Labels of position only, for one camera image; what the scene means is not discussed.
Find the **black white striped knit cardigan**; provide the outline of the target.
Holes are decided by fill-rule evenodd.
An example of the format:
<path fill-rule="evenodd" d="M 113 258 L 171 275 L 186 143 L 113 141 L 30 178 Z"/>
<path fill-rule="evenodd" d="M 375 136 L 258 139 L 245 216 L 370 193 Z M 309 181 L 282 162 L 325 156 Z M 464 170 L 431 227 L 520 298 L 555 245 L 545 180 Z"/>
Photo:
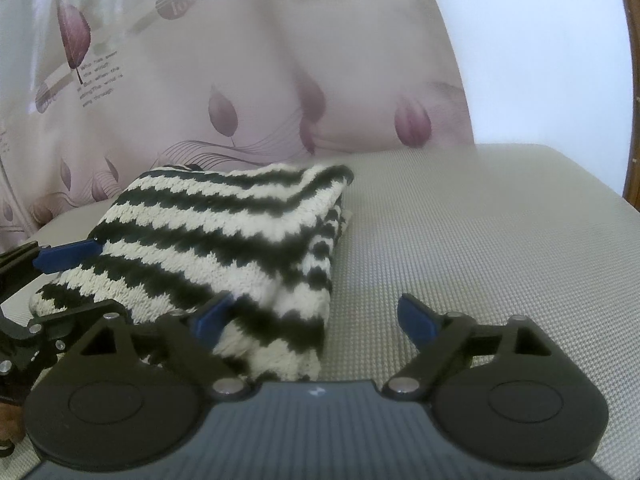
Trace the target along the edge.
<path fill-rule="evenodd" d="M 344 165 L 154 168 L 90 232 L 99 255 L 40 287 L 30 312 L 114 300 L 145 324 L 226 292 L 232 306 L 216 356 L 251 380 L 315 380 L 353 177 Z"/>

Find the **grey woven seat cushion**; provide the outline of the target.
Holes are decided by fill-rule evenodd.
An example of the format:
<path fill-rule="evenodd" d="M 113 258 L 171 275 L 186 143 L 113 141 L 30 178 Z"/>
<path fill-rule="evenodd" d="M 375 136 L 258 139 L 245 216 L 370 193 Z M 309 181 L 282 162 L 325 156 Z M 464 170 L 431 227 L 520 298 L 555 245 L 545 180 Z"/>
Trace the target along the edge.
<path fill-rule="evenodd" d="M 413 292 L 482 322 L 525 313 L 597 384 L 597 463 L 639 474 L 639 216 L 551 148 L 483 145 L 350 155 L 323 375 L 382 379 L 411 348 L 393 317 Z"/>

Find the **pink leaf print curtain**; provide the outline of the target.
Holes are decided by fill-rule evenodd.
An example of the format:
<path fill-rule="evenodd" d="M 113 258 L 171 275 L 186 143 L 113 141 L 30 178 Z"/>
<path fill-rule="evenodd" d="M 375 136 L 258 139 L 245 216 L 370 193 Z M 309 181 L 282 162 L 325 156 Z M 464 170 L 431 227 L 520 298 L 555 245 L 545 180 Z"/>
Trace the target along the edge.
<path fill-rule="evenodd" d="M 1 245 L 169 164 L 473 142 L 436 0 L 1 0 Z"/>

